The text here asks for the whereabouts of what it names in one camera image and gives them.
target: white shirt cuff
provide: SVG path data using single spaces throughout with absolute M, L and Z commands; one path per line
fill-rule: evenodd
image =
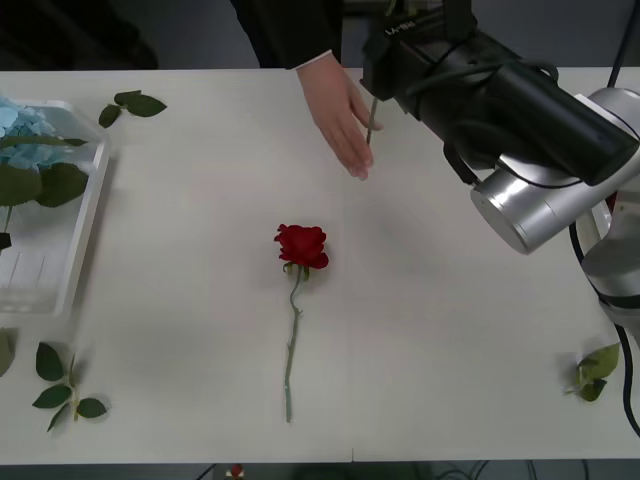
M 302 67 L 304 67 L 305 65 L 309 65 L 310 63 L 313 63 L 313 62 L 315 62 L 316 60 L 320 60 L 321 58 L 326 57 L 326 56 L 327 56 L 327 55 L 329 55 L 329 54 L 331 54 L 331 50 L 327 50 L 326 52 L 321 53 L 321 54 L 320 54 L 320 55 L 318 55 L 317 57 L 312 58 L 311 60 L 309 60 L 309 61 L 307 61 L 307 62 L 304 62 L 302 65 L 298 65 L 296 68 L 294 68 L 294 70 L 297 70 L 297 69 L 299 69 L 299 68 L 302 68 Z

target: light blue hydrangea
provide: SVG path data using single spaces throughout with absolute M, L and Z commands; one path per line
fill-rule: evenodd
M 39 135 L 59 136 L 43 112 L 0 97 L 0 140 L 3 137 Z M 66 147 L 51 145 L 17 145 L 0 149 L 0 163 L 39 170 L 63 162 L 70 151 Z

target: floor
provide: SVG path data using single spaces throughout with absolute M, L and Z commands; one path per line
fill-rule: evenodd
M 334 465 L 245 465 L 246 480 L 637 480 L 640 460 L 575 460 L 533 462 L 535 474 L 525 461 L 489 462 L 352 463 Z M 208 465 L 109 465 L 0 467 L 2 480 L 222 480 L 229 465 L 216 466 L 204 477 Z M 473 473 L 446 472 L 459 469 Z

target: human hand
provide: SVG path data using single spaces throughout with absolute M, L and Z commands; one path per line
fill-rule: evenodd
M 313 121 L 325 140 L 352 176 L 366 179 L 373 154 L 354 119 L 365 128 L 369 124 L 369 109 L 358 87 L 332 54 L 297 71 Z M 374 125 L 374 130 L 381 128 Z

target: gray wall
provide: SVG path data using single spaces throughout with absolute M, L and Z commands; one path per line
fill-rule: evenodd
M 256 68 L 229 0 L 112 0 L 156 50 L 161 68 Z M 633 0 L 474 0 L 481 28 L 527 58 L 609 66 Z M 347 19 L 344 63 L 361 65 L 367 22 Z M 640 65 L 640 29 L 628 64 Z

